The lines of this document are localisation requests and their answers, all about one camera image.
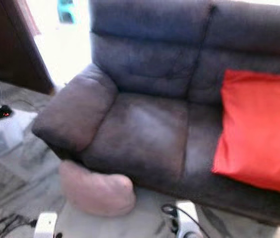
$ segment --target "back cushion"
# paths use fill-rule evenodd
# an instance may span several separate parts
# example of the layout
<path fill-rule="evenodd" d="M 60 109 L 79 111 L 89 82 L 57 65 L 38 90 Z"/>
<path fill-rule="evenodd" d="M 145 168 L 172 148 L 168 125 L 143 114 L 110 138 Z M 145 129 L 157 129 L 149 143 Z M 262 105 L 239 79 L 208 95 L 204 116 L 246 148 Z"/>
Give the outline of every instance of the back cushion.
<path fill-rule="evenodd" d="M 90 0 L 92 58 L 119 90 L 187 95 L 208 0 Z"/>
<path fill-rule="evenodd" d="M 227 68 L 280 74 L 280 6 L 217 0 L 189 100 L 221 102 Z"/>

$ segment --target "marble floor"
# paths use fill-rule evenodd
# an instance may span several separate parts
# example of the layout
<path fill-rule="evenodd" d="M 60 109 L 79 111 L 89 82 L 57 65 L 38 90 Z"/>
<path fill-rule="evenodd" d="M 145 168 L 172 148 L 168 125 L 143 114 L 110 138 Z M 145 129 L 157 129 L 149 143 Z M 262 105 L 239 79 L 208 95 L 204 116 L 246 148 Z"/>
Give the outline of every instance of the marble floor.
<path fill-rule="evenodd" d="M 50 96 L 1 83 L 4 101 L 13 108 L 38 112 Z M 59 184 L 59 158 L 24 128 L 24 143 L 15 160 L 28 171 L 25 179 L 0 163 L 0 238 L 33 237 L 33 221 L 43 211 L 56 211 L 56 233 L 63 238 L 171 238 L 160 206 L 174 198 L 136 188 L 137 204 L 128 215 L 102 218 L 82 213 L 66 203 Z M 237 215 L 196 206 L 211 238 L 280 238 L 280 228 L 258 224 Z"/>

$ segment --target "sofa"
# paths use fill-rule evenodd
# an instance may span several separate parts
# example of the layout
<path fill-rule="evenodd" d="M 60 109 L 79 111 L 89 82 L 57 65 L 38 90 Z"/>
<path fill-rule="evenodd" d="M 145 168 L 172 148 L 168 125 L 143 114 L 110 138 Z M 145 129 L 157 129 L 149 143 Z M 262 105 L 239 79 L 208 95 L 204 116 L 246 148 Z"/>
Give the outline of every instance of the sofa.
<path fill-rule="evenodd" d="M 279 192 L 211 173 L 224 72 L 280 74 L 280 6 L 229 0 L 90 0 L 89 6 L 92 64 L 39 113 L 33 132 L 91 170 L 280 225 Z"/>

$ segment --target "sofa armrest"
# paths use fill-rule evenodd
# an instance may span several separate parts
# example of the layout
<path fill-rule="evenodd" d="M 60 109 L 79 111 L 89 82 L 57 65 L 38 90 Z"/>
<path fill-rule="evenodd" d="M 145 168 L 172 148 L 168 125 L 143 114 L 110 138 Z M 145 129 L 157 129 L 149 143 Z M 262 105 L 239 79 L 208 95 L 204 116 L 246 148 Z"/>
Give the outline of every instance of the sofa armrest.
<path fill-rule="evenodd" d="M 117 92 L 115 83 L 91 64 L 39 113 L 32 131 L 50 145 L 82 151 L 93 140 Z"/>

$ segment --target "red pillow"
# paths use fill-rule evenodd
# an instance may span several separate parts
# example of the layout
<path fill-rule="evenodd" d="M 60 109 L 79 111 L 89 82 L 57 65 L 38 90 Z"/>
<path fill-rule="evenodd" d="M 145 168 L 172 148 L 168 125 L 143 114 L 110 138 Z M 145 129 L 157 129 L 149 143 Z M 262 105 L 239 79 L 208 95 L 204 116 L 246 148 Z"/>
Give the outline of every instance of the red pillow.
<path fill-rule="evenodd" d="M 213 173 L 280 191 L 280 75 L 227 70 Z"/>

